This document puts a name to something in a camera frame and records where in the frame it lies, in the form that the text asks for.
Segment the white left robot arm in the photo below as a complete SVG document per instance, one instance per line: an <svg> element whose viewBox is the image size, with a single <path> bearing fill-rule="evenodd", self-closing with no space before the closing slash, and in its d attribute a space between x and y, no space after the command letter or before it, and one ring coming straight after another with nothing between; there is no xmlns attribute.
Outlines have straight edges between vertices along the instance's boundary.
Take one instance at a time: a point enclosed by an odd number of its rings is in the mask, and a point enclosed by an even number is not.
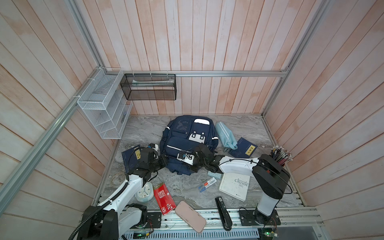
<svg viewBox="0 0 384 240"><path fill-rule="evenodd" d="M131 227L147 223L147 207L129 205L129 202L146 183L154 179L153 173L157 174L166 167L168 157L159 153L156 144L138 147L131 153L129 160L136 152L140 152L140 157L132 166L128 166L126 180L106 200L84 211L70 240L118 240Z"/></svg>

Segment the navy blue backpack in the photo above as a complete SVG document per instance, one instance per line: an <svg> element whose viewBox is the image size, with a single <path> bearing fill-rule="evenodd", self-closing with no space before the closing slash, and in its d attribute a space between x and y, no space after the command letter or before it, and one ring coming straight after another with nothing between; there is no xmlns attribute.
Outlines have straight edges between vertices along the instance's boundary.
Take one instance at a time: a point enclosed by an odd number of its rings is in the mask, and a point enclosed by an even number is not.
<svg viewBox="0 0 384 240"><path fill-rule="evenodd" d="M191 175L198 168L179 161L177 155L184 151L191 154L199 144L206 145L214 151L219 144L219 137L213 120L208 117L183 115L170 121L163 131L160 152L169 158L166 166L172 173Z"/></svg>

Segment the white Crusoe book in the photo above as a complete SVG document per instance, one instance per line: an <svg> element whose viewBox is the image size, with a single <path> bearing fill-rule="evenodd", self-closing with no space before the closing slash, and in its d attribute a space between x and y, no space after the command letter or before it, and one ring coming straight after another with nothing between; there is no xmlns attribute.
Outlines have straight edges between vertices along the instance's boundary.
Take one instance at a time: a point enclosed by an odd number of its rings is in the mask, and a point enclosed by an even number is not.
<svg viewBox="0 0 384 240"><path fill-rule="evenodd" d="M219 191L244 202L247 198L249 184L250 176L225 173L221 179Z"/></svg>

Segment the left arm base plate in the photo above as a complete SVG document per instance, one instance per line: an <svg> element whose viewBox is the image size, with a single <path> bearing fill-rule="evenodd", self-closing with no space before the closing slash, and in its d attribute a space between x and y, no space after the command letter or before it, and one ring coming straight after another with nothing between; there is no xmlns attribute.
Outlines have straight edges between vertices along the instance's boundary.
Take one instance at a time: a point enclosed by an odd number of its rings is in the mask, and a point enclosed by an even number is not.
<svg viewBox="0 0 384 240"><path fill-rule="evenodd" d="M162 216L161 212L149 212L147 213L147 220L142 224L131 227L131 230L159 229L161 227Z"/></svg>

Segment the blue book with yellow label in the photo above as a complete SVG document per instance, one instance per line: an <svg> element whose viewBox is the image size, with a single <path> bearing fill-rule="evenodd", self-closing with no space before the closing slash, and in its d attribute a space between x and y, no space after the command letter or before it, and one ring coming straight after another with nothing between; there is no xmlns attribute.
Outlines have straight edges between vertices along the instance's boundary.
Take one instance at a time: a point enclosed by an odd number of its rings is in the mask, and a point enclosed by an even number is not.
<svg viewBox="0 0 384 240"><path fill-rule="evenodd" d="M237 143L237 149L230 150L229 155L238 159L250 159L257 148L258 146L256 144L253 144L244 138L240 138Z"/></svg>

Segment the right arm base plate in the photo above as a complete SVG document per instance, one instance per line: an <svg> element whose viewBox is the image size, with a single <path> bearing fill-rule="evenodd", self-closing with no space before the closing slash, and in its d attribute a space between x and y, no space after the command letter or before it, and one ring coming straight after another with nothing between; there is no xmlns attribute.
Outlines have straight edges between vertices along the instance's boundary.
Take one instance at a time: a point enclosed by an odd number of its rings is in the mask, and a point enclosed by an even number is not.
<svg viewBox="0 0 384 240"><path fill-rule="evenodd" d="M270 216L265 216L254 210L246 210L239 208L239 216L242 226L279 226L281 225L280 217L276 210L273 210Z"/></svg>

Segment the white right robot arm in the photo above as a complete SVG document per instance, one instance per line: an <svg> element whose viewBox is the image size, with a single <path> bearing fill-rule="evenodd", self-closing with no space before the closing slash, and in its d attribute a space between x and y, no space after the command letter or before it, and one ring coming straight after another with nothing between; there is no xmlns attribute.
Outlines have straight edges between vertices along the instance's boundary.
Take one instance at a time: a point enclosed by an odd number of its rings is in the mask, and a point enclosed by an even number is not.
<svg viewBox="0 0 384 240"><path fill-rule="evenodd" d="M290 174L272 157L262 154L259 158L239 159L215 155L199 144L192 150L194 163L213 173L240 174L254 177L263 190L255 215L270 217L278 202L283 198L290 180Z"/></svg>

